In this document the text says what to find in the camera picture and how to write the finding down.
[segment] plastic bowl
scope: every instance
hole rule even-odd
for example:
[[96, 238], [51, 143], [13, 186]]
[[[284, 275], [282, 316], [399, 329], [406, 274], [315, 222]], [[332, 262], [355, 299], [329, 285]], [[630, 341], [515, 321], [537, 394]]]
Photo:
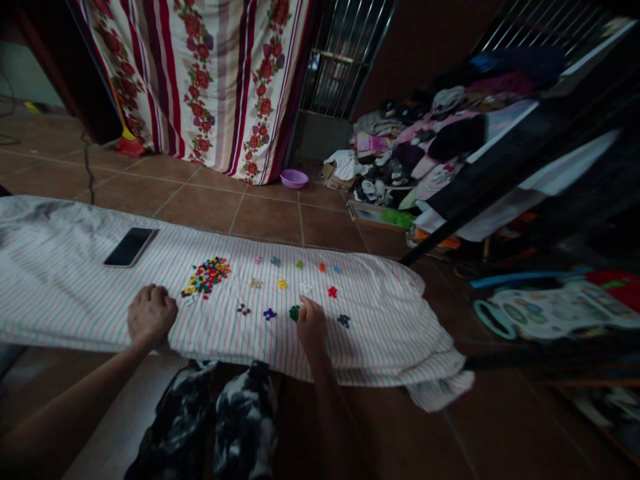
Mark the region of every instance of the plastic bowl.
[[287, 169], [280, 173], [282, 184], [291, 190], [298, 190], [304, 187], [309, 181], [309, 177], [300, 170]]

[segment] pile of colorful beads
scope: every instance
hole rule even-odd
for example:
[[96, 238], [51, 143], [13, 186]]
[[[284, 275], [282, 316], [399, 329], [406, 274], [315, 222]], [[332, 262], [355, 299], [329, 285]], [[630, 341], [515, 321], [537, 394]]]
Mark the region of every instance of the pile of colorful beads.
[[193, 266], [196, 272], [191, 276], [189, 284], [182, 290], [182, 297], [188, 297], [196, 292], [211, 293], [211, 287], [222, 282], [231, 273], [227, 259], [214, 257], [199, 267]]

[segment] hand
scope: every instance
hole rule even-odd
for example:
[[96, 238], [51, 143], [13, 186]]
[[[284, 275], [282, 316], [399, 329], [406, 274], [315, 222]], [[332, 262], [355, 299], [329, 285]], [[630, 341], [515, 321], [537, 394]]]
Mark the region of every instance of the hand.
[[164, 287], [154, 283], [142, 287], [129, 306], [127, 325], [132, 342], [149, 342], [152, 349], [168, 334], [178, 315], [178, 306]]
[[298, 340], [307, 360], [312, 361], [326, 352], [327, 318], [323, 308], [313, 300], [300, 295], [300, 302], [302, 306], [298, 314]]

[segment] curtain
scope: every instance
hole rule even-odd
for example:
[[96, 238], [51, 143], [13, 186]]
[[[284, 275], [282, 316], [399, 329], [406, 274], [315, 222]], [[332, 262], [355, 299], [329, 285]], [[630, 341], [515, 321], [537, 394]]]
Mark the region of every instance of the curtain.
[[254, 185], [280, 174], [313, 0], [79, 0], [143, 146]]

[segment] mattress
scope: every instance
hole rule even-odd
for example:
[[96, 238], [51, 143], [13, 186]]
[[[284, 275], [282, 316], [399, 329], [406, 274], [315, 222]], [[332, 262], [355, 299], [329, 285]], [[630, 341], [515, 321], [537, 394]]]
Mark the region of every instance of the mattress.
[[[134, 267], [105, 267], [132, 227], [159, 232]], [[226, 277], [208, 293], [183, 296], [197, 286], [191, 281], [198, 267], [216, 257], [228, 265]], [[422, 298], [423, 280], [381, 257], [15, 196], [0, 199], [0, 272], [0, 341], [7, 343], [122, 350], [130, 342], [127, 306], [142, 286], [156, 283], [179, 306], [169, 332], [176, 352], [246, 365], [258, 359], [312, 381], [291, 318], [307, 292], [327, 314], [327, 348], [340, 384], [404, 385], [420, 407], [434, 411], [473, 383], [473, 374], [461, 371], [464, 356]]]

